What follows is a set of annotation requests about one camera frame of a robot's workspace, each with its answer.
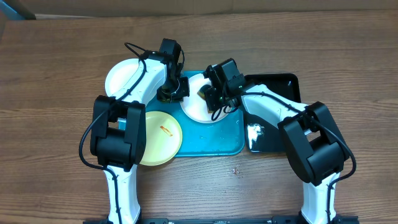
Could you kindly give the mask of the green yellow sponge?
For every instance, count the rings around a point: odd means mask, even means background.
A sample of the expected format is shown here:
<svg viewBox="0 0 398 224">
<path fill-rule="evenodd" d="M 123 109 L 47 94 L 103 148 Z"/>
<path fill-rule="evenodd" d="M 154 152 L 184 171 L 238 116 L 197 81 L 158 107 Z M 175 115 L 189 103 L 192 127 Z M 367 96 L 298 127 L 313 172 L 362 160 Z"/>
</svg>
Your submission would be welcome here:
<svg viewBox="0 0 398 224">
<path fill-rule="evenodd" d="M 205 100 L 205 92 L 209 89 L 211 89 L 211 85 L 203 85 L 197 92 L 198 96 Z"/>
</svg>

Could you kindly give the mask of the white plate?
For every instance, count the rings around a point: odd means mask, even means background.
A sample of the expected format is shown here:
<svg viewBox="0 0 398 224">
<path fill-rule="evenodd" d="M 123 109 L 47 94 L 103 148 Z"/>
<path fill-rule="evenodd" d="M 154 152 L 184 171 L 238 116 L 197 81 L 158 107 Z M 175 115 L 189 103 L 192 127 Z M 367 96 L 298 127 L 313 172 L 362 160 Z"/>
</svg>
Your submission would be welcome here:
<svg viewBox="0 0 398 224">
<path fill-rule="evenodd" d="M 107 96 L 120 98 L 130 89 L 142 75 L 144 64 L 137 58 L 123 60 L 116 64 L 105 79 Z"/>
<path fill-rule="evenodd" d="M 189 96 L 183 98 L 180 105 L 190 119 L 199 123 L 214 123 L 228 116 L 222 111 L 216 121 L 211 120 L 212 113 L 208 111 L 206 101 L 198 94 L 201 87 L 211 84 L 208 78 L 204 78 L 202 73 L 198 73 L 190 77 L 188 81 L 190 93 Z"/>
</svg>

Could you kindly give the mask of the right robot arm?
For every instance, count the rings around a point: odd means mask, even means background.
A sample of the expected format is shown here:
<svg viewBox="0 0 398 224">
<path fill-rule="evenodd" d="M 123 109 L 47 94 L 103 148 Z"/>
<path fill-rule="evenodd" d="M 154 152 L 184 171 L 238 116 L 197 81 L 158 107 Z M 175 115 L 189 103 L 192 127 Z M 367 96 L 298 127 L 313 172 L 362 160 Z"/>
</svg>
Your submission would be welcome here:
<svg viewBox="0 0 398 224">
<path fill-rule="evenodd" d="M 288 74 L 243 75 L 229 58 L 203 72 L 211 86 L 203 90 L 216 120 L 228 108 L 261 118 L 279 132 L 288 162 L 303 182 L 303 205 L 294 223 L 358 223 L 335 211 L 339 181 L 351 177 L 356 159 L 327 106 L 306 105 L 283 96 Z"/>
</svg>

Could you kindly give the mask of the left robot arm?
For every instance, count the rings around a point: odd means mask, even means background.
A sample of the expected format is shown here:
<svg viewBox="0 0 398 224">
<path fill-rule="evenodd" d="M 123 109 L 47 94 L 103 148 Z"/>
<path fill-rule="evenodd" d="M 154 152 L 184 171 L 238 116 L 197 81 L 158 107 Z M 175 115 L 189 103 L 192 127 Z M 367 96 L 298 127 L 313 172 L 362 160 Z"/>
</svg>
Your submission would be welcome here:
<svg viewBox="0 0 398 224">
<path fill-rule="evenodd" d="M 94 166 L 106 176 L 110 211 L 105 223 L 138 223 L 137 166 L 146 147 L 146 106 L 152 99 L 179 103 L 189 96 L 182 76 L 185 56 L 181 45 L 163 39 L 159 50 L 143 50 L 126 42 L 136 56 L 117 63 L 105 79 L 105 95 L 95 99 L 91 124 L 82 140 L 90 138 Z"/>
</svg>

